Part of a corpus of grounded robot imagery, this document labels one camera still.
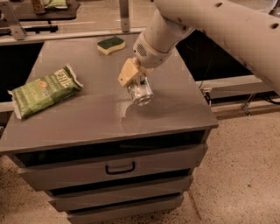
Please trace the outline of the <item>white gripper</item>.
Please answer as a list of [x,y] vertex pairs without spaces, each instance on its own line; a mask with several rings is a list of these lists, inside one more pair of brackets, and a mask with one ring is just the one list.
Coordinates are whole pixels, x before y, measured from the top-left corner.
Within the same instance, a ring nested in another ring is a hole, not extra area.
[[143,68],[143,75],[148,77],[155,67],[163,64],[171,55],[175,46],[175,40],[170,35],[148,35],[141,32],[133,45],[135,57],[126,59],[118,81],[122,87],[128,86],[135,78],[142,74],[140,66]]

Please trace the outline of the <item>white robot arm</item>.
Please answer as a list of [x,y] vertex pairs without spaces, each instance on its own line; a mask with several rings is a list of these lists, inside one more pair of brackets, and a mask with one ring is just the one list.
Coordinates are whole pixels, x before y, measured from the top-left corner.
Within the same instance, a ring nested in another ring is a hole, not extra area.
[[133,80],[163,64],[175,45],[204,32],[280,94],[280,18],[228,0],[154,0],[156,11],[133,45],[118,81]]

